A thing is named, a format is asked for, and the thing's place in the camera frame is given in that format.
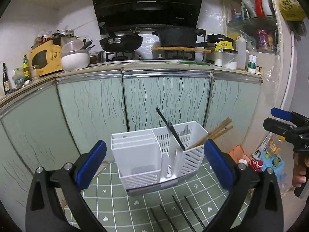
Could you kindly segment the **person's right hand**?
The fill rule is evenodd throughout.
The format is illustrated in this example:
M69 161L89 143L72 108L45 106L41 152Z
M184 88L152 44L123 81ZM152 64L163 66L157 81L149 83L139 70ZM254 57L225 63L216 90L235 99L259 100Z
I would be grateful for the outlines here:
M295 188L300 188L306 182L306 169L308 168L308 155L293 154L294 166L292 185Z

